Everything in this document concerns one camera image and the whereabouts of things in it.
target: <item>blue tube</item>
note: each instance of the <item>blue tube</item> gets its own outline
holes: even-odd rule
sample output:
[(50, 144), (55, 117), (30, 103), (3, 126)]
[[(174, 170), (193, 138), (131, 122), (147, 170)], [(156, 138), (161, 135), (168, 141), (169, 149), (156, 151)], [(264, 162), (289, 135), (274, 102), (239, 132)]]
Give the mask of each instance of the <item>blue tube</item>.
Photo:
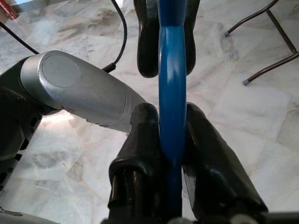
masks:
[(169, 162), (165, 217), (182, 215), (181, 164), (185, 150), (185, 0), (159, 0), (159, 110), (161, 149)]

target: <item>marble floor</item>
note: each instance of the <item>marble floor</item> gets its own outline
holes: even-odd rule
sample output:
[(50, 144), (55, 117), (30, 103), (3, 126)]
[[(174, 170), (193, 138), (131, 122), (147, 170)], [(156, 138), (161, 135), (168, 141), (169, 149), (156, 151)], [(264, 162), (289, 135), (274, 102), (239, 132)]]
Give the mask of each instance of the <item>marble floor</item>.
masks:
[[(117, 0), (128, 23), (124, 55), (111, 74), (158, 107), (158, 80), (136, 65), (138, 22), (132, 0)], [(187, 99), (197, 105), (233, 148), (270, 211), (299, 210), (299, 59), (249, 86), (242, 80), (290, 54), (270, 19), (261, 15), (224, 32), (270, 0), (201, 0), (194, 37), (196, 65), (187, 77)], [(280, 1), (273, 13), (299, 47), (299, 2)], [(52, 0), (7, 21), (43, 52), (66, 51), (96, 66), (113, 61), (122, 25), (109, 0)], [(0, 72), (31, 55), (0, 30)], [(7, 210), (61, 224), (99, 224), (107, 217), (108, 166), (126, 136), (67, 112), (46, 117), (0, 194)], [(183, 215), (193, 217), (186, 189)]]

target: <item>black rubber pad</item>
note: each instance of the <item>black rubber pad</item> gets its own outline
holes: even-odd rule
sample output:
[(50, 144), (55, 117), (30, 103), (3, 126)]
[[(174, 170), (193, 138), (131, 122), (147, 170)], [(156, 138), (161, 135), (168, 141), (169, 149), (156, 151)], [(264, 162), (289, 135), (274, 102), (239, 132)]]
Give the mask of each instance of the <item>black rubber pad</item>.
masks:
[[(186, 69), (190, 74), (195, 66), (196, 52), (193, 28), (200, 0), (187, 0), (185, 19)], [(158, 74), (159, 18), (157, 0), (134, 0), (139, 22), (137, 65), (146, 78)]]

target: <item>red object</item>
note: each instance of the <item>red object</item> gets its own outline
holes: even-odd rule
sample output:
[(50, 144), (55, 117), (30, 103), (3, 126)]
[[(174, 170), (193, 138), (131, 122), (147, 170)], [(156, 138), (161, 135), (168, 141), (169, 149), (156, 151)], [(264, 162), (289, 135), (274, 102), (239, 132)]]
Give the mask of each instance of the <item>red object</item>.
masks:
[(16, 13), (16, 11), (5, 0), (0, 0), (0, 9), (2, 9), (12, 20), (19, 17), (19, 14)]

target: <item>black wire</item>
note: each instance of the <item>black wire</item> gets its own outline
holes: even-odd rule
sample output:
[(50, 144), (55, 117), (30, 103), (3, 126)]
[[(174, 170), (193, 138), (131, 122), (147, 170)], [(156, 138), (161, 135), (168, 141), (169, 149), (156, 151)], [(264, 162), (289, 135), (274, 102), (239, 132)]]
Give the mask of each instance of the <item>black wire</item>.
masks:
[(111, 2), (114, 5), (118, 15), (121, 18), (121, 22), (122, 22), (122, 25), (123, 25), (123, 42), (122, 42), (122, 47), (121, 47), (120, 53), (118, 54), (116, 60), (113, 63), (107, 65), (105, 68), (103, 68), (103, 70), (106, 71), (106, 72), (111, 72), (115, 69), (116, 64), (119, 62), (119, 60), (120, 60), (120, 58), (123, 54), (123, 51), (125, 50), (126, 43), (127, 43), (127, 37), (128, 37), (128, 28), (127, 28), (127, 23), (126, 23), (125, 17), (123, 15), (121, 9), (119, 8), (118, 4), (116, 3), (116, 1), (111, 0)]
[(36, 50), (26, 44), (21, 38), (19, 38), (13, 31), (11, 31), (7, 26), (5, 26), (2, 22), (0, 22), (0, 26), (5, 29), (14, 39), (16, 39), (20, 44), (26, 47), (28, 50), (33, 52), (34, 54), (39, 54)]

